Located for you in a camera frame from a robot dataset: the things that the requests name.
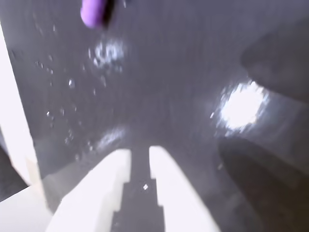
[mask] wet surface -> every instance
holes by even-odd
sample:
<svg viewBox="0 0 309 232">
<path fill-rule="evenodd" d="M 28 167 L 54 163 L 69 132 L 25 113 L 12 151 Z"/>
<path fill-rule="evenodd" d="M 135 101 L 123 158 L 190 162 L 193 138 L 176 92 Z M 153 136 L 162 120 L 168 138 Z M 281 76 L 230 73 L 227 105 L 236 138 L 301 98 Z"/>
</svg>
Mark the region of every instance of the wet surface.
<svg viewBox="0 0 309 232">
<path fill-rule="evenodd" d="M 51 208 L 110 151 L 161 145 L 223 232 L 307 231 L 308 1 L 116 2 L 95 30 L 80 6 L 0 1 Z"/>
</svg>

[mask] purple cap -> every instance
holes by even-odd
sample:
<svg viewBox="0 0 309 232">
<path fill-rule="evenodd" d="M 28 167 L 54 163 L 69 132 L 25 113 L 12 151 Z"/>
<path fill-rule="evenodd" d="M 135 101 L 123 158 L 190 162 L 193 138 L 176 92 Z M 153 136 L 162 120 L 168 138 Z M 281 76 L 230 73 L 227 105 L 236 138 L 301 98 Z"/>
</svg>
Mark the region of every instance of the purple cap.
<svg viewBox="0 0 309 232">
<path fill-rule="evenodd" d="M 99 26 L 102 22 L 106 0 L 83 0 L 81 17 L 89 28 Z"/>
</svg>

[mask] white plastic piece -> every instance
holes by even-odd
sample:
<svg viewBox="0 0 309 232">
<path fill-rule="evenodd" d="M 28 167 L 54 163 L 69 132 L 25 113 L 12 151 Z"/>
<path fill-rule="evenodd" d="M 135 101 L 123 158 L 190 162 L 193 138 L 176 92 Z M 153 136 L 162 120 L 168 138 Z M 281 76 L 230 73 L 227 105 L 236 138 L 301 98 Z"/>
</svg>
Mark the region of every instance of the white plastic piece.
<svg viewBox="0 0 309 232">
<path fill-rule="evenodd" d="M 41 180 L 37 157 L 1 25 L 0 68 L 0 126 L 2 135 L 13 167 L 27 184 L 34 185 Z"/>
<path fill-rule="evenodd" d="M 109 232 L 130 172 L 130 150 L 109 154 L 62 199 L 46 231 Z"/>
<path fill-rule="evenodd" d="M 43 232 L 52 216 L 36 187 L 30 186 L 0 202 L 0 231 Z"/>
<path fill-rule="evenodd" d="M 219 232 L 209 210 L 172 156 L 160 146 L 149 149 L 151 177 L 156 179 L 166 232 Z"/>
</svg>

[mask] water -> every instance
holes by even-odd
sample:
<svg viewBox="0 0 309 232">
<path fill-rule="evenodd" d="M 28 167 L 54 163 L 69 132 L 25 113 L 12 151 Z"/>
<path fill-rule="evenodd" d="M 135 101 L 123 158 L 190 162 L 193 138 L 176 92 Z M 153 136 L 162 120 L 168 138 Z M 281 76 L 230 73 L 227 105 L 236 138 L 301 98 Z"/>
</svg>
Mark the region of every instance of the water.
<svg viewBox="0 0 309 232">
<path fill-rule="evenodd" d="M 66 145 L 68 145 L 68 144 L 70 143 L 70 141 L 69 141 L 69 138 L 68 138 L 68 137 L 64 139 L 64 143 L 65 143 Z"/>
<path fill-rule="evenodd" d="M 46 116 L 49 117 L 52 121 L 55 119 L 55 117 L 52 115 L 50 111 L 47 111 Z"/>
<path fill-rule="evenodd" d="M 91 58 L 91 50 L 88 50 L 89 58 Z M 100 42 L 95 48 L 95 57 L 93 63 L 97 68 L 103 68 L 105 65 L 111 65 L 124 57 L 124 49 L 122 42 L 110 40 L 107 43 Z"/>
<path fill-rule="evenodd" d="M 88 141 L 87 145 L 89 146 L 89 151 L 93 150 L 93 146 L 91 145 L 90 141 Z"/>
<path fill-rule="evenodd" d="M 64 114 L 65 114 L 65 110 L 64 110 L 63 107 L 60 108 L 60 114 L 61 114 L 62 116 L 64 116 Z"/>
<path fill-rule="evenodd" d="M 74 139 L 73 131 L 69 129 L 69 139 L 72 141 Z"/>
<path fill-rule="evenodd" d="M 76 160 L 76 161 L 79 161 L 80 159 L 81 159 L 81 158 L 80 158 L 79 154 L 76 154 L 76 155 L 75 155 L 75 160 Z"/>
<path fill-rule="evenodd" d="M 73 79 L 69 80 L 69 87 L 70 88 L 75 88 L 75 81 Z"/>
<path fill-rule="evenodd" d="M 106 78 L 105 78 L 105 76 L 101 76 L 101 81 L 102 81 L 102 84 L 104 85 L 104 87 L 106 87 Z"/>
</svg>

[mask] water splash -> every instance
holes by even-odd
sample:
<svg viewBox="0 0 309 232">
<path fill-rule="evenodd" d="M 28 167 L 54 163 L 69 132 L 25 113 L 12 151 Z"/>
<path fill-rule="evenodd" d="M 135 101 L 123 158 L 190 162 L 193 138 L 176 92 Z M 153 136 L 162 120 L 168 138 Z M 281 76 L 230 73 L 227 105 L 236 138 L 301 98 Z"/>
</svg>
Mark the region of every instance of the water splash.
<svg viewBox="0 0 309 232">
<path fill-rule="evenodd" d="M 97 68 L 103 68 L 124 57 L 124 46 L 122 42 L 111 40 L 107 43 L 102 41 L 95 48 L 95 57 L 93 63 Z"/>
<path fill-rule="evenodd" d="M 126 129 L 119 127 L 114 128 L 103 135 L 97 143 L 97 149 L 103 150 L 105 147 L 123 138 L 126 134 Z"/>
</svg>

